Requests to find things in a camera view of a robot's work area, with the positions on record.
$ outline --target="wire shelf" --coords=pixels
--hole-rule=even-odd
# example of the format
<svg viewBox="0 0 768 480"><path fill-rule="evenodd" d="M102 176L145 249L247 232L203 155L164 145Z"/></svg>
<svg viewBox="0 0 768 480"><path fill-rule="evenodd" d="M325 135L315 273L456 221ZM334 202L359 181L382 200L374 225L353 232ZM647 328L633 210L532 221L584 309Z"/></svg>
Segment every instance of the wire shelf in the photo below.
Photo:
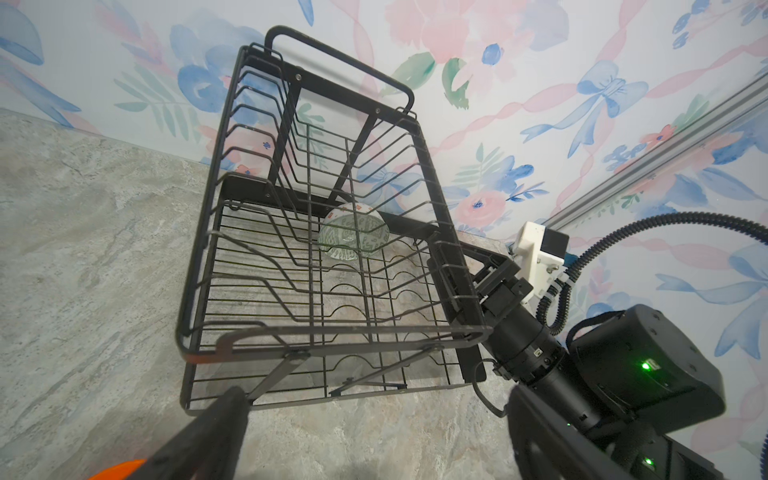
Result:
<svg viewBox="0 0 768 480"><path fill-rule="evenodd" d="M277 35L374 74L409 103L394 109L285 62ZM452 388L466 383L453 349L492 331L412 92L354 62L285 27L240 49L177 324L189 412L232 385L255 409ZM333 259L318 240L333 209L353 216L356 227L336 228L357 237L356 260ZM360 227L373 214L389 241L364 250L360 236L383 228Z"/></svg>

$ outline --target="white patterned bowl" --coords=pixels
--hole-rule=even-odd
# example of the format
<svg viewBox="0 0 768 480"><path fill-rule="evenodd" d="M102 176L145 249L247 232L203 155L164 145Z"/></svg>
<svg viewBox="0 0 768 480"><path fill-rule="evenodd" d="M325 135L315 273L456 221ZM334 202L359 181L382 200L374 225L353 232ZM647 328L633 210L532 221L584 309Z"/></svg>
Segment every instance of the white patterned bowl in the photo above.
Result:
<svg viewBox="0 0 768 480"><path fill-rule="evenodd" d="M366 258L374 257L387 242L389 227L379 212L365 204L343 204L331 210L317 237L320 249L337 260L357 260L354 249Z"/></svg>

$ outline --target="black cylindrical joint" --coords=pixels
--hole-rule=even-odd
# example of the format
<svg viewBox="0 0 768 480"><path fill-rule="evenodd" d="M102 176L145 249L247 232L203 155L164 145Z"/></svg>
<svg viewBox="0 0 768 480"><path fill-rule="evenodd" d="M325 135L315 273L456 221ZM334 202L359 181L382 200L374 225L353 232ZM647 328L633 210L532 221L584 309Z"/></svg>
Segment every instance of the black cylindrical joint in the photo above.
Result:
<svg viewBox="0 0 768 480"><path fill-rule="evenodd" d="M581 378L567 353L547 375L528 386L579 432L586 432L611 414Z"/></svg>
<svg viewBox="0 0 768 480"><path fill-rule="evenodd" d="M519 305L496 323L483 345L498 362L504 378L526 384L546 375L565 354L547 329Z"/></svg>

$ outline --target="blue ribbon bow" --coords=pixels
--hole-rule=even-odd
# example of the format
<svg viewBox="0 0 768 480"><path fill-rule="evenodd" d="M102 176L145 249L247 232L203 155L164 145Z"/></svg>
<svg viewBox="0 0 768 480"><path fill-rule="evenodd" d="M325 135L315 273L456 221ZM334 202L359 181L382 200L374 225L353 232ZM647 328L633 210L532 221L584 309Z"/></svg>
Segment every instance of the blue ribbon bow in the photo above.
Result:
<svg viewBox="0 0 768 480"><path fill-rule="evenodd" d="M648 92L648 84L644 81L636 81L628 84L623 78L618 78L619 68L609 60L601 60L590 68L587 74L578 82L576 90L580 94L593 95L583 104L579 105L570 115L555 125L542 124L526 128L522 132L528 135L523 143L536 138L544 132L556 128L564 130L581 120L601 99L607 105L608 117L615 118L621 112L637 103ZM576 137L571 142L568 158L574 154L579 145L594 144L594 126L598 122L600 112L603 110L603 101L592 110L587 120L581 125Z"/></svg>

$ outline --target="dish rack handle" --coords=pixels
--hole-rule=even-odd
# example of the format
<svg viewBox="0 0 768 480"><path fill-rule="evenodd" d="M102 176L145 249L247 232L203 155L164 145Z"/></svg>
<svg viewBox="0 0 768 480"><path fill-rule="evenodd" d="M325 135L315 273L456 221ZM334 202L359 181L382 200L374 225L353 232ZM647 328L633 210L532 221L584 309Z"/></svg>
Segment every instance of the dish rack handle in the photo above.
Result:
<svg viewBox="0 0 768 480"><path fill-rule="evenodd" d="M413 90L411 90L407 85L395 80L388 75L383 74L370 65L362 63L357 58L352 58L346 53L342 53L341 51L338 51L335 48L322 43L321 41L317 41L314 38L307 36L298 30L294 30L291 27L286 27L285 25L276 25L270 28L270 30L266 33L266 37L264 38L264 46L266 47L266 51L273 51L272 43L274 43L275 37L278 35L287 35L291 38L294 38L306 45L309 45L310 47L320 50L322 53L328 54L348 65L352 65L354 68L357 68L358 70L363 71L374 78L378 78L387 85L400 90L404 94L408 95L408 104L402 113L407 114L411 111L415 97L413 95Z"/></svg>

